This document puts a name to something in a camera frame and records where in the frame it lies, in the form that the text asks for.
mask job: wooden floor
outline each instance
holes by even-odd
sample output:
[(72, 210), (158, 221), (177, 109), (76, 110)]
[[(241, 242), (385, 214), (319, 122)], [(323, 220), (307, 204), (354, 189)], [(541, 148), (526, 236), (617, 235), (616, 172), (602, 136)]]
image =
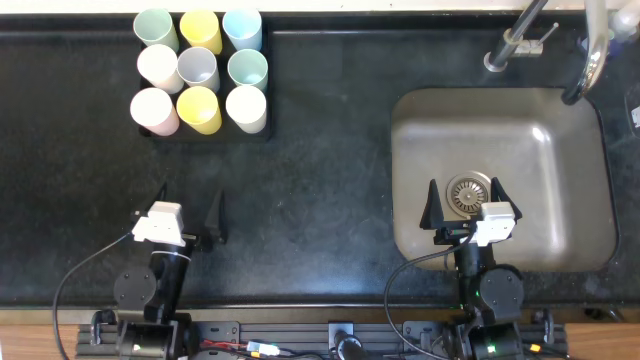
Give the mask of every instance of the wooden floor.
[[(77, 326), (60, 334), (67, 354), (75, 353)], [(569, 324), (571, 357), (582, 360), (640, 360), (640, 324)], [(0, 360), (60, 359), (50, 325), (0, 326)]]

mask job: sink drain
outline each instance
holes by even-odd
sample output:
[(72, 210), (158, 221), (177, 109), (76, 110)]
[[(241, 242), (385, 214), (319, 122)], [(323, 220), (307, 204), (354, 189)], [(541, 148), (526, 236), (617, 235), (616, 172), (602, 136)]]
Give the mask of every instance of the sink drain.
[(460, 216), (476, 214), (480, 206), (489, 201), (489, 184), (489, 178), (476, 171), (457, 175), (447, 188), (449, 206)]

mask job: faucet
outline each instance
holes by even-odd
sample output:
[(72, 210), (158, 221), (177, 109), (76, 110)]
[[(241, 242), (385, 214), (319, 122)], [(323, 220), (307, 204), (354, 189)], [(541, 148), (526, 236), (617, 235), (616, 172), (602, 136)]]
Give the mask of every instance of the faucet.
[[(542, 54), (542, 43), (558, 28), (558, 24), (553, 24), (553, 28), (538, 41), (524, 40), (523, 34), (546, 3), (547, 0), (533, 0), (520, 15), (513, 28), (504, 32), (496, 49), (484, 57), (484, 65), (489, 71), (504, 71), (507, 67), (507, 61), (513, 56), (539, 56)], [(609, 25), (604, 0), (584, 0), (584, 6), (589, 32), (589, 50), (580, 77), (562, 93), (562, 102), (567, 105), (578, 102), (598, 81), (609, 48)]]

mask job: cup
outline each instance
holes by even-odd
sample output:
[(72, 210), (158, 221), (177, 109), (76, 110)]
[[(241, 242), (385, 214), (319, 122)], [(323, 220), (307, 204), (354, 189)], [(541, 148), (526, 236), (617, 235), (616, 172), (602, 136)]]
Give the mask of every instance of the cup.
[(178, 74), (189, 86), (204, 86), (218, 92), (220, 74), (216, 57), (209, 49), (192, 47), (180, 54)]
[(222, 52), (220, 23), (213, 11), (186, 12), (180, 19), (180, 32), (191, 46), (207, 48), (216, 55)]
[(180, 120), (169, 95), (158, 88), (140, 90), (129, 108), (135, 122), (160, 136), (178, 130)]
[(256, 87), (242, 85), (227, 96), (227, 114), (248, 134), (255, 134), (267, 124), (267, 99)]
[(258, 51), (245, 49), (236, 52), (229, 59), (228, 71), (237, 86), (251, 85), (263, 92), (267, 89), (269, 65)]
[(222, 18), (222, 28), (236, 50), (262, 48), (262, 17), (258, 10), (229, 11)]
[(151, 45), (138, 56), (138, 71), (149, 82), (169, 94), (182, 90), (184, 81), (178, 75), (178, 57), (166, 45)]
[(183, 91), (177, 108), (180, 118), (203, 135), (211, 135), (222, 126), (218, 98), (206, 87), (194, 86)]
[(136, 15), (133, 32), (147, 46), (162, 44), (178, 52), (178, 36), (173, 19), (165, 9), (148, 9)]

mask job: stainless steel sink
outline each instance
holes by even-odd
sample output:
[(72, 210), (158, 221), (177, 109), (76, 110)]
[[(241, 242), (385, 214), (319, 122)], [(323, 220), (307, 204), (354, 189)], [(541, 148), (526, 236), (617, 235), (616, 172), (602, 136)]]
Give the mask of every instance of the stainless steel sink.
[[(392, 117), (394, 234), (408, 259), (444, 250), (418, 226), (429, 180), (445, 219), (488, 199), (498, 177), (523, 213), (496, 260), (529, 271), (586, 271), (616, 248), (598, 116), (558, 89), (425, 89), (398, 101)], [(444, 269), (442, 259), (425, 262)]]

